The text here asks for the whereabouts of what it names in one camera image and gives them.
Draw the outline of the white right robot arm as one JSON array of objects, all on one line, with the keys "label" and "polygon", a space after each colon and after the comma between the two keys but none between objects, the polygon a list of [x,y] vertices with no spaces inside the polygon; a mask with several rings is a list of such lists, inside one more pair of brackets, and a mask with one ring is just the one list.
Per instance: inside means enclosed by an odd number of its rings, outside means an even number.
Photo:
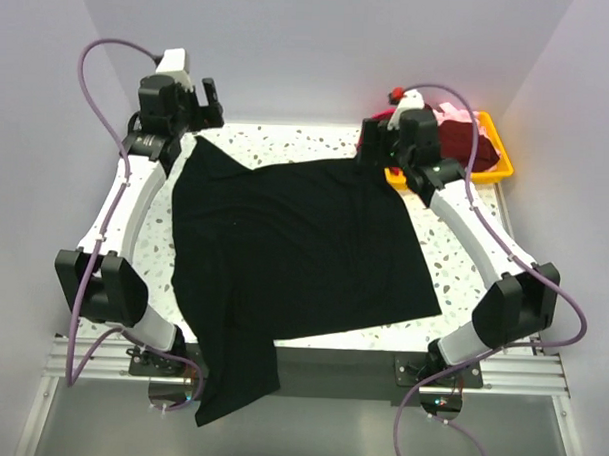
[{"label": "white right robot arm", "polygon": [[484,282],[470,321],[427,347],[423,375],[445,386],[476,357],[547,329],[560,274],[514,242],[482,205],[461,163],[442,157],[441,145],[434,114],[424,108],[364,119],[357,150],[362,164],[402,171],[407,188],[450,227]]}]

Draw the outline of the maroon t shirt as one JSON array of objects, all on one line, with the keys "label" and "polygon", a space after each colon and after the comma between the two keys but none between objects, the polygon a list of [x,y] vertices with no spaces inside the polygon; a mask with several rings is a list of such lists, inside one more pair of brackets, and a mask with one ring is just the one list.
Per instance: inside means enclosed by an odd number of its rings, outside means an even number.
[{"label": "maroon t shirt", "polygon": [[395,107],[363,121],[356,149],[362,159],[383,168],[414,170],[458,163],[463,169],[473,162],[472,170],[486,171],[500,159],[489,136],[470,113],[456,119],[429,105]]}]

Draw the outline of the yellow plastic tray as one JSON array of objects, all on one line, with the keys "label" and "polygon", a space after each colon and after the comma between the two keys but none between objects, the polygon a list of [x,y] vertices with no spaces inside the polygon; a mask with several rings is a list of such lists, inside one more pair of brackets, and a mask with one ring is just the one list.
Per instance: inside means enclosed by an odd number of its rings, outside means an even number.
[{"label": "yellow plastic tray", "polygon": [[[426,104],[425,107],[433,110],[433,107]],[[476,159],[474,162],[473,170],[470,176],[471,182],[474,184],[491,184],[494,185],[499,183],[501,180],[508,178],[509,176],[514,174],[514,167],[504,149],[504,144],[501,141],[499,134],[495,128],[495,125],[491,119],[491,116],[486,111],[478,111],[480,113],[479,119],[486,125],[490,136],[493,138],[493,142],[495,147],[499,150],[499,158],[497,160],[481,158],[477,156],[476,149]],[[456,159],[460,165],[467,169],[468,161],[471,155],[464,158],[455,158],[455,157],[445,157],[442,154],[440,144],[440,154],[442,159]]]}]

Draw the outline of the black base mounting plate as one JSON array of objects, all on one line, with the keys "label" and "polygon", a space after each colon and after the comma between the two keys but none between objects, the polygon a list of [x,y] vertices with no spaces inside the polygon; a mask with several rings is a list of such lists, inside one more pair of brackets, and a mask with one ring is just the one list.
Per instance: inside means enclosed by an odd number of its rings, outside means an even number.
[{"label": "black base mounting plate", "polygon": [[[161,383],[196,391],[190,386],[190,370],[173,363],[157,366],[157,355],[134,346],[126,350],[131,357],[128,374],[148,378],[150,396],[157,396]],[[291,398],[388,401],[397,405],[402,397],[424,378],[426,352],[374,351],[276,347],[280,388],[272,395]],[[452,391],[484,387],[482,370],[474,363],[434,383],[430,388]]]}]

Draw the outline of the black t shirt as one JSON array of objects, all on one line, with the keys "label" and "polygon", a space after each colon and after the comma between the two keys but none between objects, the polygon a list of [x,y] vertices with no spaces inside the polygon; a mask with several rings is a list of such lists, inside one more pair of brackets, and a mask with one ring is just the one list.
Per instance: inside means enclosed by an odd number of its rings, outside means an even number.
[{"label": "black t shirt", "polygon": [[198,137],[171,208],[171,284],[208,367],[200,426],[279,390],[279,340],[441,312],[407,208],[377,167],[249,169]]}]

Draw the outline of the light pink t shirt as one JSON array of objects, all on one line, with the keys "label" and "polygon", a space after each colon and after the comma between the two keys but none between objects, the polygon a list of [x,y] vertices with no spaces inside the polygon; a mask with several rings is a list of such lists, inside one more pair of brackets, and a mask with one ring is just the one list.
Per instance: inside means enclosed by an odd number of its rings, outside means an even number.
[{"label": "light pink t shirt", "polygon": [[466,159],[470,155],[473,134],[471,118],[474,118],[479,133],[477,156],[492,160],[499,158],[499,150],[495,147],[486,125],[479,119],[478,111],[470,114],[468,110],[445,102],[434,106],[433,113],[438,122],[441,151],[445,157]]}]

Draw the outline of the aluminium frame rail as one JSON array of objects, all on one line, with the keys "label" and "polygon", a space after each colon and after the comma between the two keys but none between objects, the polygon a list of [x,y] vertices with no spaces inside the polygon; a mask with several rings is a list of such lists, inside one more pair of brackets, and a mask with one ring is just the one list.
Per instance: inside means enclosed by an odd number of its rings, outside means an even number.
[{"label": "aluminium frame rail", "polygon": [[[110,338],[90,356],[81,377],[83,379],[129,379],[148,381],[145,377],[128,374],[131,357],[126,350],[132,345]],[[569,394],[564,369],[557,357],[546,355],[500,354],[479,362],[484,387],[468,389],[465,393],[545,395],[561,397]],[[426,386],[425,390],[441,391]]]}]

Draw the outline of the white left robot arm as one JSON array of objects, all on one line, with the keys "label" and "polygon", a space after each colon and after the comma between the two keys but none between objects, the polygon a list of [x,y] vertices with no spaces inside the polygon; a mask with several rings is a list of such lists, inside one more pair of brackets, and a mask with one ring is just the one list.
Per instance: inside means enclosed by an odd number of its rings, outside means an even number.
[{"label": "white left robot arm", "polygon": [[54,267],[71,311],[69,382],[84,368],[74,362],[81,319],[128,338],[135,345],[131,357],[164,375],[192,368],[182,331],[152,307],[132,256],[151,203],[181,154],[183,136],[224,124],[215,81],[206,77],[201,84],[206,104],[183,77],[158,73],[142,79],[140,109],[119,142],[118,167],[99,215],[75,249],[57,253]]}]

